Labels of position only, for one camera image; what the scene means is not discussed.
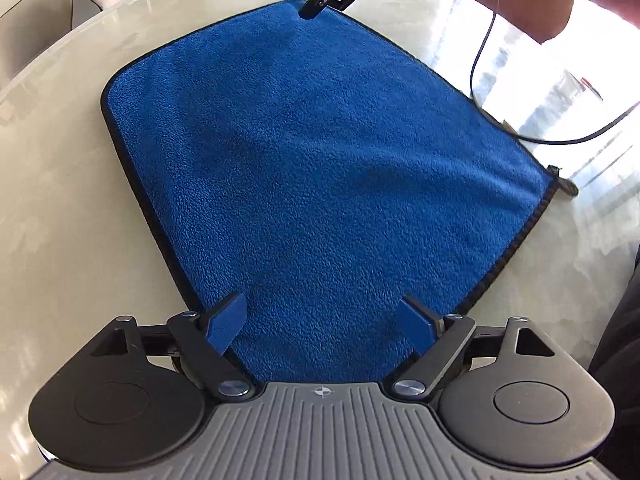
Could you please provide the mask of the beige chair near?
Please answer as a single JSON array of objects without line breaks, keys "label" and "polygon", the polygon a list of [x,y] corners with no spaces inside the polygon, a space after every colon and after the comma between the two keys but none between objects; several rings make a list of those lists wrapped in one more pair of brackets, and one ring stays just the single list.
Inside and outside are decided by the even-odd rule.
[{"label": "beige chair near", "polygon": [[1,17],[1,87],[72,30],[73,0],[21,0]]}]

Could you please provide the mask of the blue and grey towel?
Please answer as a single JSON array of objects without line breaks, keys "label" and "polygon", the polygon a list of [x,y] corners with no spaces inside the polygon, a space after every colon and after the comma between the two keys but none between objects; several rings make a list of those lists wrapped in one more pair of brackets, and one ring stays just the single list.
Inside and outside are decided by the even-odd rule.
[{"label": "blue and grey towel", "polygon": [[242,292],[230,352],[258,382],[376,382],[411,354],[396,309],[484,294],[555,178],[445,79],[296,0],[140,56],[101,108],[189,308]]}]

